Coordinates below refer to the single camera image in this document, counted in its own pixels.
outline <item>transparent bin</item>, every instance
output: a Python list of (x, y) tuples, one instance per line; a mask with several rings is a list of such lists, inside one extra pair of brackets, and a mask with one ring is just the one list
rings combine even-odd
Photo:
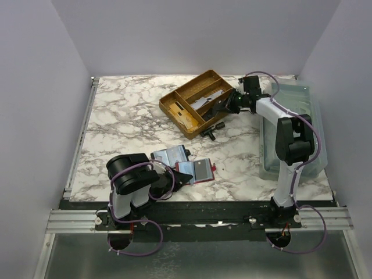
[[(305, 166), (301, 181), (316, 178), (328, 164), (326, 144), (324, 142), (323, 125), (321, 122), (320, 108), (314, 94), (310, 93), (311, 85), (298, 80), (278, 79), (280, 91), (275, 96), (278, 103), (299, 114), (308, 114), (312, 118), (314, 128), (318, 131), (321, 139), (321, 152), (319, 157)], [(277, 89), (276, 83), (265, 91), (272, 95)], [(276, 128), (267, 119), (260, 118), (260, 177), (263, 179), (277, 180), (279, 176), (280, 161), (275, 152)], [(314, 136), (315, 152), (318, 148)]]

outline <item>cable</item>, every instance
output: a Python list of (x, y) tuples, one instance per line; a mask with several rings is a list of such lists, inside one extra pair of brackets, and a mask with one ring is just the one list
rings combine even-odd
[(274, 81), (275, 81), (275, 83), (276, 83), (276, 85), (277, 85), (277, 90), (276, 90), (276, 92), (270, 97), (270, 101), (272, 102), (272, 104), (274, 105), (274, 106), (276, 106), (277, 108), (279, 108), (280, 110), (282, 110), (283, 112), (285, 112), (285, 113), (287, 113), (287, 114), (289, 114), (290, 116), (293, 116), (293, 117), (296, 117), (296, 118), (298, 118), (299, 120), (301, 120), (302, 122), (304, 122), (311, 130), (312, 130), (312, 132), (314, 133), (314, 135), (315, 135), (315, 137), (316, 137), (316, 140), (317, 140), (317, 142), (318, 142), (318, 148), (317, 148), (317, 151), (316, 151), (316, 153), (315, 153), (315, 155), (310, 159), (310, 160), (308, 160), (308, 161), (306, 161), (306, 162), (303, 162), (302, 164), (300, 164), (295, 170), (295, 173), (294, 173), (294, 175), (293, 175), (293, 178), (292, 178), (292, 181), (291, 181), (291, 189), (290, 189), (290, 191), (289, 191), (289, 194), (291, 195), (291, 197), (292, 197), (292, 200), (293, 200), (293, 203), (294, 203), (294, 205), (296, 206), (296, 208), (298, 209), (298, 210), (301, 210), (301, 209), (303, 209), (303, 208), (311, 208), (311, 209), (313, 209), (318, 215), (319, 215), (319, 217), (321, 218), (321, 221), (323, 222), (323, 226), (324, 226), (324, 234), (323, 234), (323, 238), (322, 238), (322, 240), (320, 241), (320, 243), (317, 245), (317, 246), (315, 246), (313, 249), (310, 249), (310, 250), (308, 250), (308, 251), (303, 251), (303, 252), (301, 252), (301, 251), (291, 251), (291, 250), (285, 250), (285, 249), (283, 249), (283, 248), (280, 248), (280, 247), (278, 247), (278, 246), (275, 246), (268, 238), (267, 238), (267, 241), (271, 244), (271, 247), (273, 247), (273, 248), (275, 248), (275, 249), (278, 249), (279, 251), (283, 251), (283, 252), (286, 252), (286, 253), (291, 253), (291, 254), (308, 254), (308, 253), (312, 253), (312, 252), (314, 252), (314, 251), (316, 251), (316, 250), (318, 250), (321, 246), (323, 246), (323, 244), (325, 243), (325, 241), (326, 241), (326, 239), (327, 239), (327, 225), (326, 225), (326, 221), (325, 221), (325, 219), (324, 219), (324, 217), (323, 217), (323, 215), (321, 215), (321, 213), (316, 209), (316, 208), (314, 208), (313, 206), (311, 206), (311, 205), (303, 205), (303, 206), (298, 206), (298, 204), (297, 204), (297, 201), (296, 201), (296, 199), (295, 199), (295, 196), (294, 196), (294, 188), (295, 188), (295, 181), (296, 181), (296, 178), (297, 178), (297, 171), (301, 168), (301, 167), (303, 167), (303, 166), (306, 166), (307, 164), (310, 164), (311, 162), (313, 162), (318, 156), (319, 156), (319, 154), (320, 154), (320, 151), (321, 151), (321, 141), (320, 141), (320, 136), (319, 136), (319, 134), (318, 134), (318, 132), (315, 130), (315, 128), (306, 120), (306, 119), (304, 119), (302, 116), (300, 116), (300, 115), (298, 115), (298, 114), (296, 114), (296, 113), (294, 113), (294, 112), (291, 112), (291, 111), (289, 111), (288, 109), (286, 109), (285, 107), (283, 107), (282, 105), (280, 105), (277, 101), (275, 101), (275, 99), (274, 99), (274, 97), (279, 93), (279, 91), (280, 91), (280, 85), (279, 85), (279, 82), (278, 82), (278, 80), (272, 75), (272, 74), (269, 74), (269, 73), (267, 73), (267, 72), (265, 72), (265, 71), (252, 71), (252, 72), (250, 72), (250, 73), (248, 73), (248, 74), (246, 74), (246, 76), (248, 76), (248, 75), (250, 75), (250, 74), (256, 74), (256, 73), (261, 73), (261, 74), (265, 74), (265, 75), (267, 75), (267, 76), (269, 76), (269, 77), (271, 77)]
[[(163, 165), (166, 166), (166, 169), (170, 172), (171, 176), (172, 176), (172, 179), (173, 179), (173, 182), (172, 182), (172, 187), (170, 189), (170, 191), (166, 194), (166, 195), (169, 195), (169, 193), (172, 192), (173, 188), (174, 188), (174, 183), (175, 183), (175, 178), (174, 178), (174, 174), (171, 170), (171, 168), (169, 168), (166, 164), (164, 164), (163, 162), (161, 161), (158, 161), (158, 160), (152, 160), (153, 162), (157, 162), (157, 163), (161, 163)], [(112, 179), (111, 179), (111, 182), (110, 182), (110, 186), (111, 186), (111, 190), (110, 190), (110, 202), (109, 202), (109, 207), (111, 209), (111, 216), (112, 216), (112, 219), (120, 224), (133, 224), (133, 223), (140, 223), (140, 222), (143, 222), (144, 220), (130, 220), (130, 221), (122, 221), (122, 220), (119, 220), (118, 218), (116, 218), (115, 214), (114, 214), (114, 209), (113, 209), (113, 193), (115, 191), (115, 185), (114, 185), (114, 182), (117, 178), (125, 175), (126, 173), (128, 173), (129, 171), (131, 170), (134, 170), (136, 168), (139, 168), (139, 167), (144, 167), (144, 166), (151, 166), (153, 168), (153, 164), (150, 163), (150, 162), (144, 162), (144, 163), (139, 163), (139, 164), (135, 164), (131, 167), (128, 167), (127, 169), (124, 169), (120, 172), (118, 172)], [(111, 243), (110, 243), (110, 238), (108, 238), (108, 244), (110, 246), (110, 249), (109, 249), (109, 252), (110, 251), (114, 251), (116, 252), (118, 255), (119, 254), (122, 254), (122, 255), (127, 255), (127, 256), (135, 256), (135, 257), (144, 257), (144, 256), (149, 256), (149, 255), (152, 255), (154, 254), (155, 252), (157, 252), (161, 247), (162, 247), (162, 244), (163, 244), (163, 231), (162, 231), (162, 228), (160, 227), (160, 225), (155, 222), (155, 221), (152, 221), (152, 220), (146, 220), (147, 222), (155, 225), (155, 227), (159, 230), (160, 232), (160, 241), (159, 241), (159, 244), (153, 249), (151, 250), (150, 252), (146, 252), (146, 253), (131, 253), (131, 252), (125, 252), (125, 251), (122, 251), (122, 250), (115, 250), (111, 247)]]
[(171, 195), (172, 195), (172, 192), (173, 192), (173, 189), (174, 189), (174, 184), (175, 184), (175, 182), (176, 182), (176, 179), (174, 178), (174, 174), (173, 174), (172, 169), (171, 169), (167, 164), (165, 164), (165, 163), (163, 163), (162, 161), (159, 161), (159, 160), (155, 160), (155, 159), (153, 159), (153, 160), (150, 160), (150, 162), (160, 163), (160, 164), (162, 164), (162, 165), (165, 167), (165, 169), (166, 169), (167, 171), (169, 171), (170, 175), (172, 176), (172, 186), (170, 187), (170, 190), (169, 190), (167, 193), (165, 193), (163, 196), (161, 196), (160, 198), (154, 198), (154, 197), (150, 194), (150, 192), (149, 192), (149, 197), (150, 197), (151, 199), (153, 199), (154, 201), (161, 201), (161, 200), (166, 200), (166, 199), (171, 198)]

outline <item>marble surface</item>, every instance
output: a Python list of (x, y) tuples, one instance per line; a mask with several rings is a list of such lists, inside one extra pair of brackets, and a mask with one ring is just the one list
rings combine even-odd
[[(240, 76), (225, 76), (237, 86)], [(96, 92), (70, 200), (108, 201), (106, 162), (118, 154), (146, 153), (184, 144), (190, 160), (210, 158), (215, 180), (183, 186), (169, 201), (267, 201), (276, 181), (259, 178), (259, 117), (228, 115), (226, 127), (208, 137), (186, 139), (160, 110), (159, 99), (194, 76), (102, 77)], [(265, 89), (269, 79), (260, 77)], [(298, 199), (331, 200), (327, 177), (299, 186)]]

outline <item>screw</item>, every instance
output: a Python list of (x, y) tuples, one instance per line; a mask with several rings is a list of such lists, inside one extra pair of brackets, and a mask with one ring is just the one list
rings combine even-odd
[(143, 220), (141, 222), (141, 225), (146, 225), (147, 224), (147, 218), (146, 218), (146, 216), (142, 217), (141, 220)]
[(95, 220), (94, 220), (94, 224), (96, 225), (101, 225), (102, 224), (102, 219), (97, 217)]
[(249, 222), (251, 223), (251, 224), (256, 224), (256, 222), (257, 222), (257, 219), (256, 218), (249, 218)]
[(293, 216), (293, 220), (295, 220), (296, 223), (300, 223), (301, 222), (301, 216), (296, 214), (295, 216)]

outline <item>gray wall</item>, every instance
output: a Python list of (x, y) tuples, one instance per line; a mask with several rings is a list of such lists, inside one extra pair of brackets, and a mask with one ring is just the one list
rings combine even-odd
[(91, 80), (49, 0), (2, 1), (0, 38), (0, 277), (32, 278)]
[(372, 274), (372, 1), (344, 0), (301, 79), (319, 87), (327, 174), (347, 204)]
[(299, 74), (339, 0), (52, 0), (88, 70)]

